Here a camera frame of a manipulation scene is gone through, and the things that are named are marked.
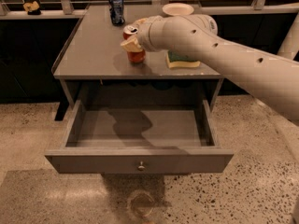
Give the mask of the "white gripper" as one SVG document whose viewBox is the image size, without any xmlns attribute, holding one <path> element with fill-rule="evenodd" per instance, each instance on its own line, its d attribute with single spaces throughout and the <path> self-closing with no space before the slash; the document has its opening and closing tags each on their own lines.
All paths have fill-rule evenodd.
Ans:
<svg viewBox="0 0 299 224">
<path fill-rule="evenodd" d="M 121 47 L 128 52 L 141 52 L 143 49 L 148 52 L 158 52 L 159 49 L 154 47 L 150 40 L 150 29 L 153 23 L 161 19 L 161 16 L 151 16 L 134 21 L 133 25 L 139 26 L 137 37 L 129 36 L 121 42 Z"/>
</svg>

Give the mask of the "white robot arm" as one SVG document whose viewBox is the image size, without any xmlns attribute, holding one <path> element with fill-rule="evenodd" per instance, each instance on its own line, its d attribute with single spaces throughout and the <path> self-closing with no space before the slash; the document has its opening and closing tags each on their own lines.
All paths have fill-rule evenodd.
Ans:
<svg viewBox="0 0 299 224">
<path fill-rule="evenodd" d="M 299 62 L 225 40 L 208 15 L 137 22 L 138 33 L 121 42 L 131 52 L 171 50 L 206 64 L 281 116 L 299 122 Z"/>
</svg>

